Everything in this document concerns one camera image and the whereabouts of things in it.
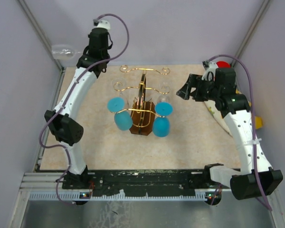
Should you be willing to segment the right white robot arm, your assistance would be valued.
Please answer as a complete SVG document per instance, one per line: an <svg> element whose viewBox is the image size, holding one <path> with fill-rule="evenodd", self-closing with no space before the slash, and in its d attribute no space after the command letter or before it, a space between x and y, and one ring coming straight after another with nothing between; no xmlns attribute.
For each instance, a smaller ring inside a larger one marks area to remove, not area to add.
<svg viewBox="0 0 285 228"><path fill-rule="evenodd" d="M196 102L214 101L239 153L240 171L218 163L206 165L203 184L208 188L218 183L229 187L237 200L268 196L281 183L283 174L267 160L253 128L251 106L244 94L236 92L235 80L232 68L217 68L205 76L189 74L176 95Z"/></svg>

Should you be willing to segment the red plastic wine glass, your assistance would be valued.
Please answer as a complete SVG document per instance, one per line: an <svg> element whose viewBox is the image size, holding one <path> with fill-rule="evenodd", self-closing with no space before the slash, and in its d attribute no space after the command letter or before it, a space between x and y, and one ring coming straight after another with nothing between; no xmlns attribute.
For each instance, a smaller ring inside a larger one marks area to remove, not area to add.
<svg viewBox="0 0 285 228"><path fill-rule="evenodd" d="M226 61L217 61L218 68L231 68L230 64Z"/></svg>

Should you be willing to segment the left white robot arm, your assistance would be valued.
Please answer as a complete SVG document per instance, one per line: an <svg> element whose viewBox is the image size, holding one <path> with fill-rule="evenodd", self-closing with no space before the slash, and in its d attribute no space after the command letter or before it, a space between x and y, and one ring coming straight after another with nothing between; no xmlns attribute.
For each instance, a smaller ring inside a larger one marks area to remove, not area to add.
<svg viewBox="0 0 285 228"><path fill-rule="evenodd" d="M73 176L73 184L81 189L89 184L89 176L86 175L87 165L79 144L84 128L76 118L88 90L100 74L106 72L110 59L108 51L113 45L109 31L105 28L92 29L88 38L89 44L78 60L67 91L54 110L47 110L44 114L50 132L58 141L58 147L66 153L66 174Z"/></svg>

